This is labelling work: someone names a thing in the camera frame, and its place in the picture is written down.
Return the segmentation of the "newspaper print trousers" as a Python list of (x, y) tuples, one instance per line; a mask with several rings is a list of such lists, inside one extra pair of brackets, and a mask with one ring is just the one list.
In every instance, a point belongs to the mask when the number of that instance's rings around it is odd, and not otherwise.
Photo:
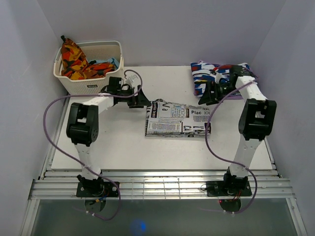
[(146, 109), (145, 136), (197, 138), (209, 135), (208, 108), (157, 99)]

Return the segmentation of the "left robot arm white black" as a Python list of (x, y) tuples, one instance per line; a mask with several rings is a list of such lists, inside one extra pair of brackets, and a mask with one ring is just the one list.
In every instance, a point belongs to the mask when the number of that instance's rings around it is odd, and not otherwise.
[(133, 88), (123, 84), (123, 79), (110, 77), (109, 84), (102, 88), (101, 93), (110, 96), (92, 98), (84, 103), (72, 103), (66, 127), (66, 135), (74, 144), (79, 161), (83, 163), (82, 172), (77, 176), (77, 197), (117, 197), (119, 183), (113, 184), (101, 177), (102, 171), (91, 157), (93, 143), (99, 134), (99, 114), (118, 103), (126, 103), (129, 108), (150, 107), (138, 85)]

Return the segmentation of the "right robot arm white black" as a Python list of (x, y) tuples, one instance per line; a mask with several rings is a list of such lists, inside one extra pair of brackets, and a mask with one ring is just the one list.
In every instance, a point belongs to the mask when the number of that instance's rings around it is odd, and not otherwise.
[(221, 65), (212, 69), (211, 73), (217, 76), (220, 69), (229, 70), (229, 80), (223, 83), (216, 78), (213, 82), (206, 82), (198, 103), (219, 106), (230, 95), (240, 92), (245, 105), (238, 123), (240, 141), (235, 157), (230, 161), (223, 180), (206, 182), (205, 191), (209, 197), (251, 196), (249, 166), (256, 149), (272, 131), (277, 104), (262, 94), (255, 75), (248, 68)]

